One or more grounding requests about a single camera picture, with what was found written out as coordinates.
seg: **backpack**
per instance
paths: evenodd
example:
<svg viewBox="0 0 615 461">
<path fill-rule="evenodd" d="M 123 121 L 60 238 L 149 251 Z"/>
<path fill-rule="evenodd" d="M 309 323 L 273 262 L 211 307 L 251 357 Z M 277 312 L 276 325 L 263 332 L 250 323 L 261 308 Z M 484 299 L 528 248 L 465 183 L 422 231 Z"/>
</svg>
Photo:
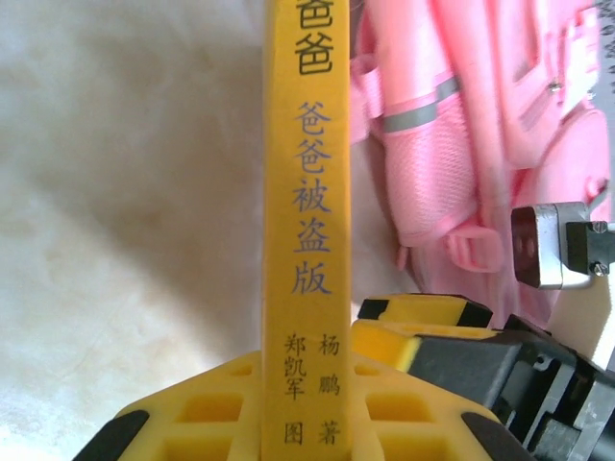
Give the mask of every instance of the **backpack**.
<svg viewBox="0 0 615 461">
<path fill-rule="evenodd" d="M 585 202 L 610 180 L 588 0 L 365 0 L 351 141 L 385 151 L 400 251 L 421 291 L 546 325 L 556 291 L 515 279 L 510 214 Z M 610 201 L 592 219 L 608 221 Z"/>
</svg>

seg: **pink backpack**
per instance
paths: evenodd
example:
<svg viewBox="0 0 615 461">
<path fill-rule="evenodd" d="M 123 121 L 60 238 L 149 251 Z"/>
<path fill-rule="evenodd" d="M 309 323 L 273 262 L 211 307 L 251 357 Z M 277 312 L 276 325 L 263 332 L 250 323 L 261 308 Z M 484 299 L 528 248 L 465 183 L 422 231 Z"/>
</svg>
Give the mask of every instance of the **pink backpack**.
<svg viewBox="0 0 615 461">
<path fill-rule="evenodd" d="M 365 0 L 352 141 L 384 145 L 388 202 L 423 292 L 543 327 L 556 292 L 516 281 L 511 210 L 589 204 L 608 180 L 597 11 L 588 0 Z M 610 203 L 594 210 L 608 220 Z"/>
</svg>

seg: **yellow plastic piece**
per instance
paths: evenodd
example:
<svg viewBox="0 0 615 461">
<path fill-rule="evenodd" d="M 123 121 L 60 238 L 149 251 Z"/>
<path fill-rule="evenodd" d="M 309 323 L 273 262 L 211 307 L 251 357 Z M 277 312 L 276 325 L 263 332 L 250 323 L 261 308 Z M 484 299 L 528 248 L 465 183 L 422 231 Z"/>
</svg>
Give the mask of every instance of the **yellow plastic piece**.
<svg viewBox="0 0 615 461">
<path fill-rule="evenodd" d="M 263 461 L 350 454 L 349 5 L 268 4 Z M 295 423 L 302 444 L 287 443 Z"/>
<path fill-rule="evenodd" d="M 368 300 L 388 300 L 378 320 L 407 324 L 455 326 L 468 303 L 447 295 L 399 294 L 372 296 Z"/>
<path fill-rule="evenodd" d="M 145 410 L 150 418 L 120 461 L 259 461 L 260 364 L 253 352 L 122 410 L 118 416 Z M 349 461 L 490 461 L 460 418 L 474 412 L 497 421 L 484 407 L 356 354 L 352 370 Z M 338 435 L 321 425 L 291 431 Z"/>
<path fill-rule="evenodd" d="M 353 352 L 407 372 L 421 346 L 419 334 L 480 340 L 498 333 L 486 328 L 357 320 L 351 332 Z"/>
</svg>

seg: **reflective strip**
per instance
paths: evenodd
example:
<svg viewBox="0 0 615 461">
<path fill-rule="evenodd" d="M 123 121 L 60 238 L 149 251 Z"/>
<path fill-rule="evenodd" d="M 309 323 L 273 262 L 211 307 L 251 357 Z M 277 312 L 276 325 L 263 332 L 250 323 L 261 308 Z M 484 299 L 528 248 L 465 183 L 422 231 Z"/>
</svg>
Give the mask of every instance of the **reflective strip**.
<svg viewBox="0 0 615 461">
<path fill-rule="evenodd" d="M 384 117 L 384 131 L 386 133 L 402 132 L 403 130 L 418 128 L 434 121 L 437 116 L 438 103 L 459 92 L 457 78 L 452 77 L 446 82 L 438 85 L 435 92 L 437 95 L 437 101 L 435 103 Z"/>
</svg>

